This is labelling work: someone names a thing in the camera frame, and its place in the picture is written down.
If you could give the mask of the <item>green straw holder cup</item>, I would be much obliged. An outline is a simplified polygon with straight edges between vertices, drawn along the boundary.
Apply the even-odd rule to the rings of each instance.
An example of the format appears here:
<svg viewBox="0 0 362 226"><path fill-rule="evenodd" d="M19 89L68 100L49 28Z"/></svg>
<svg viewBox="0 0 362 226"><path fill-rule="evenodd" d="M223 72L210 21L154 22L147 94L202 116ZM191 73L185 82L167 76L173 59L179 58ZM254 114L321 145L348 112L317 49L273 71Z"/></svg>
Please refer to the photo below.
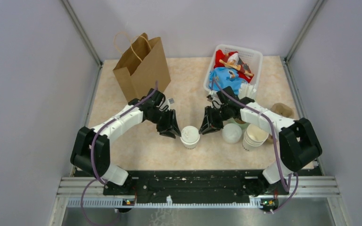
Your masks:
<svg viewBox="0 0 362 226"><path fill-rule="evenodd" d="M248 126L250 125L247 122L244 122L242 120L235 119L235 118L231 118L230 123L238 125L242 130L246 130L248 128Z"/></svg>

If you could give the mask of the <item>white plastic basket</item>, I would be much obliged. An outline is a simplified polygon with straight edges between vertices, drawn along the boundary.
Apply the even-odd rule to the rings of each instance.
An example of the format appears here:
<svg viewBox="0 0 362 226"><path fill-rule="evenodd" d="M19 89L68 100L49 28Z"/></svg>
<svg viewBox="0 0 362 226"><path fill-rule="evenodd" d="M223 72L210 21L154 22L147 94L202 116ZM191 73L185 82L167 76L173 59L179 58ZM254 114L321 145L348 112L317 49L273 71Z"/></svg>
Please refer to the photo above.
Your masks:
<svg viewBox="0 0 362 226"><path fill-rule="evenodd" d="M220 44L211 59L203 88L214 95L230 86L240 98L256 98L263 55L249 48Z"/></svg>

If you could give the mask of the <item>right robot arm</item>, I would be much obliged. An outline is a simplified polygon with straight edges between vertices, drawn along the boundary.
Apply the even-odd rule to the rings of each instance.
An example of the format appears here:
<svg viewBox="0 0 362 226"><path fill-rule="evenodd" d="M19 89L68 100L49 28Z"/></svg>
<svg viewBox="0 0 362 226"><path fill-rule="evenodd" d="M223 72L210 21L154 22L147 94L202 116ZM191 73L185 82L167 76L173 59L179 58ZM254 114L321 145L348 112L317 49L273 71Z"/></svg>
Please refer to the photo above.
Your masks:
<svg viewBox="0 0 362 226"><path fill-rule="evenodd" d="M284 177L298 172L322 154L322 148L311 122L306 118L299 120L274 113L255 100L239 99L231 87L216 93L219 107L205 107L204 119L199 129L202 135L223 129L223 122L237 118L255 125L278 141L275 146L275 163L264 169L257 181L263 194L270 194Z"/></svg>

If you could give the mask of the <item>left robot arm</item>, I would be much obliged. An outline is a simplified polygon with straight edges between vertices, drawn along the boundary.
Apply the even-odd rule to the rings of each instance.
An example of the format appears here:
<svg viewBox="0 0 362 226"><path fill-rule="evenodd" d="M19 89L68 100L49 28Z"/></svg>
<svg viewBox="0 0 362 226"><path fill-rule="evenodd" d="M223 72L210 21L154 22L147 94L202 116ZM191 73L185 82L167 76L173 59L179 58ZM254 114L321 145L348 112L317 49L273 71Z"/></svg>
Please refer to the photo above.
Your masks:
<svg viewBox="0 0 362 226"><path fill-rule="evenodd" d="M111 182L120 194L132 190L129 173L111 163L110 145L126 131L144 121L156 125L161 136L181 136L176 120L176 111L169 107L165 95L157 89L150 89L142 99L133 99L121 112L93 128L78 130L70 163L102 184Z"/></svg>

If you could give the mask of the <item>stack of white lids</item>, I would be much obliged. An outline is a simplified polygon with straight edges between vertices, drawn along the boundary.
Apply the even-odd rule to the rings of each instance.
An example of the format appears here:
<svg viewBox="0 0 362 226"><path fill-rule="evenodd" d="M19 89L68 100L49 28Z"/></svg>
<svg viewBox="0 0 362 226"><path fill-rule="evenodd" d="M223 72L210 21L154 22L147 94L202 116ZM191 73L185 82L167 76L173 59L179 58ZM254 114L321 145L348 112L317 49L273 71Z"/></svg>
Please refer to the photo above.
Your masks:
<svg viewBox="0 0 362 226"><path fill-rule="evenodd" d="M226 124L222 129L222 138L228 144L237 143L242 136L242 129L236 124Z"/></svg>

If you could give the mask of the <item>stack of paper cups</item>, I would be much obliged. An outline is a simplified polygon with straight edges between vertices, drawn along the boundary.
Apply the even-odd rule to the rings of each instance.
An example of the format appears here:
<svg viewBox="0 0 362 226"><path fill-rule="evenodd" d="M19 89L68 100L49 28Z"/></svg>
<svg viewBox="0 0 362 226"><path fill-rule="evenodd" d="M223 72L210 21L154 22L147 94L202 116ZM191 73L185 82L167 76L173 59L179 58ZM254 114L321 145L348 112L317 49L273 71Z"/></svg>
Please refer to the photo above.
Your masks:
<svg viewBox="0 0 362 226"><path fill-rule="evenodd" d="M244 132L242 146L245 150L251 151L263 145L268 136L268 132L250 124Z"/></svg>

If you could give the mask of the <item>brown cardboard cup carrier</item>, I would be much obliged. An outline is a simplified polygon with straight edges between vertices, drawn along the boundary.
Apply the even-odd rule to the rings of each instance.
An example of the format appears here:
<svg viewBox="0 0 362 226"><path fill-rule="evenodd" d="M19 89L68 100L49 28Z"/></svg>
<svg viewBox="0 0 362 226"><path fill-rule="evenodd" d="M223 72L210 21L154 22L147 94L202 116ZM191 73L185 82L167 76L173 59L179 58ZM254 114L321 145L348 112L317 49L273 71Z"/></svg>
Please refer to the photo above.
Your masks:
<svg viewBox="0 0 362 226"><path fill-rule="evenodd" d="M270 110L276 114L279 114L283 117L293 118L294 112L293 109L283 103L275 103Z"/></svg>

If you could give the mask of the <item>blue snack packet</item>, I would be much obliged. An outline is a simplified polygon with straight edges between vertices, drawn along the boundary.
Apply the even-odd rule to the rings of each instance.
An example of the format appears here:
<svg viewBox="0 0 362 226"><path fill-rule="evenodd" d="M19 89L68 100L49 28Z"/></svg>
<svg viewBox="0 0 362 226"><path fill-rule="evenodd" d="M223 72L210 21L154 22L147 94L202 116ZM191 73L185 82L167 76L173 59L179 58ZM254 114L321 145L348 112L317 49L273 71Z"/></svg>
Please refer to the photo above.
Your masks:
<svg viewBox="0 0 362 226"><path fill-rule="evenodd" d="M220 88L231 87L235 95L238 95L241 83L247 83L239 77L236 70L225 67L214 68L209 73L208 80L210 90L220 91Z"/></svg>

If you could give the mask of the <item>red snack packet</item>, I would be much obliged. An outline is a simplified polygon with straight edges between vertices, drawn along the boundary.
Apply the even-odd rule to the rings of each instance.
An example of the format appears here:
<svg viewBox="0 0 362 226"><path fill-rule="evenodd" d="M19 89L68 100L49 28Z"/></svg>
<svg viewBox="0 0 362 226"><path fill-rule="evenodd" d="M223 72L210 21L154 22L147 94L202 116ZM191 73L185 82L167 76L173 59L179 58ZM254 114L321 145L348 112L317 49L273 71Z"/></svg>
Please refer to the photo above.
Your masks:
<svg viewBox="0 0 362 226"><path fill-rule="evenodd" d="M222 50L217 50L215 52L214 68L217 67L225 67L236 70L239 77L246 80L248 83L250 83L254 77L249 64L242 61L239 57L239 52L237 51L223 53Z"/></svg>

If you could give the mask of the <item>brown paper bag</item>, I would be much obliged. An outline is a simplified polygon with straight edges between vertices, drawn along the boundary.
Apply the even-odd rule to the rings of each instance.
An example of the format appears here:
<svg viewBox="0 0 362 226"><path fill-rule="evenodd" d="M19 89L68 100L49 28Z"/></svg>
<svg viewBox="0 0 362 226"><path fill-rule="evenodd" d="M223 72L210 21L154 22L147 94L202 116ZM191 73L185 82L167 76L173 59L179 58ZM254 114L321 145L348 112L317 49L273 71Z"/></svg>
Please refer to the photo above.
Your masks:
<svg viewBox="0 0 362 226"><path fill-rule="evenodd" d="M116 44L120 34L129 41L126 51L121 51ZM171 77L161 37L149 39L142 33L131 39L127 33L119 32L113 44L121 54L113 73L127 102L141 99L155 87L162 93L166 90Z"/></svg>

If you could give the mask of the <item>white cup lid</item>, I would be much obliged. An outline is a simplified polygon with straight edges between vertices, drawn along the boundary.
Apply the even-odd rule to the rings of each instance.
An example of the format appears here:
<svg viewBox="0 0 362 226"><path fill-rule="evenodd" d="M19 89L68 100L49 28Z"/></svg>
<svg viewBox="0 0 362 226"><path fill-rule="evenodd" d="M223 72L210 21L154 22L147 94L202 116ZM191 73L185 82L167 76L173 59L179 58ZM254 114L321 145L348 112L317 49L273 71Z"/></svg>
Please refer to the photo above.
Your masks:
<svg viewBox="0 0 362 226"><path fill-rule="evenodd" d="M200 139L199 131L194 126L186 126L181 131L181 141L184 144L195 144Z"/></svg>

